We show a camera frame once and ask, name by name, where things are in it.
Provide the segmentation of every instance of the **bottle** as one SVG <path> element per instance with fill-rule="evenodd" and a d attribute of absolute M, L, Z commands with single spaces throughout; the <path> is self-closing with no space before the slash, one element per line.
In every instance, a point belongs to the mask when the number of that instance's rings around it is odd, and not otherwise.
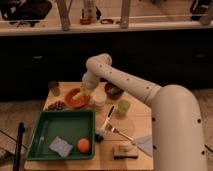
<path fill-rule="evenodd" d="M 90 19 L 92 23 L 97 21 L 96 5 L 94 0 L 84 0 L 84 18 Z"/>

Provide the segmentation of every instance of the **green tray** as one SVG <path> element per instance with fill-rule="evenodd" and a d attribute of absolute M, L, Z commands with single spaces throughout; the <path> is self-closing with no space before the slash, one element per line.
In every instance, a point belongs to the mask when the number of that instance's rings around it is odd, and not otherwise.
<path fill-rule="evenodd" d="M 67 157 L 61 157 L 49 146 L 56 136 L 73 146 Z M 87 138 L 91 150 L 80 153 L 77 141 Z M 42 112 L 34 128 L 26 160 L 84 160 L 93 158 L 95 153 L 95 116 L 91 110 L 67 110 Z"/>

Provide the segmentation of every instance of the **tomato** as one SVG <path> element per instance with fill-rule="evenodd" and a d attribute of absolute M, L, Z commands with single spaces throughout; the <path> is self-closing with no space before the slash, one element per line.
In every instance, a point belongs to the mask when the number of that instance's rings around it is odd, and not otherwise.
<path fill-rule="evenodd" d="M 90 150 L 90 142 L 87 138 L 81 138 L 77 142 L 77 148 L 81 153 L 88 153 Z"/>

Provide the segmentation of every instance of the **bag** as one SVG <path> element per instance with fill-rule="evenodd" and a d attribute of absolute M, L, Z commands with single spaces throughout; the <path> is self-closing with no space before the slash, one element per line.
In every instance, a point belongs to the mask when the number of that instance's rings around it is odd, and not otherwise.
<path fill-rule="evenodd" d="M 21 5 L 21 0 L 0 0 L 0 11 L 1 16 L 4 20 L 12 15 L 12 8 L 15 7 L 15 10 Z"/>
<path fill-rule="evenodd" d="M 10 24 L 16 23 L 12 20 L 18 20 L 20 23 L 27 22 L 34 27 L 47 16 L 51 8 L 52 4 L 48 0 L 27 0 L 16 8 L 8 20 L 11 21 Z"/>

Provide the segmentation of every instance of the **scrub brush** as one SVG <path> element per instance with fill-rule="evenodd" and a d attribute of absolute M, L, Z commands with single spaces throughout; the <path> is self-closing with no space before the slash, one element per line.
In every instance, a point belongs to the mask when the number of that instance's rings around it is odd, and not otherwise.
<path fill-rule="evenodd" d="M 111 107 L 108 115 L 107 115 L 107 118 L 106 120 L 104 121 L 104 124 L 100 127 L 100 128 L 97 128 L 96 129 L 96 132 L 95 132 L 95 141 L 96 142 L 101 142 L 103 141 L 104 137 L 103 137 L 103 134 L 104 132 L 106 131 L 105 128 L 106 128 L 106 125 L 107 123 L 109 122 L 110 118 L 111 118 L 111 115 L 112 115 L 112 112 L 113 112 L 113 109 L 114 109 L 114 106 Z"/>

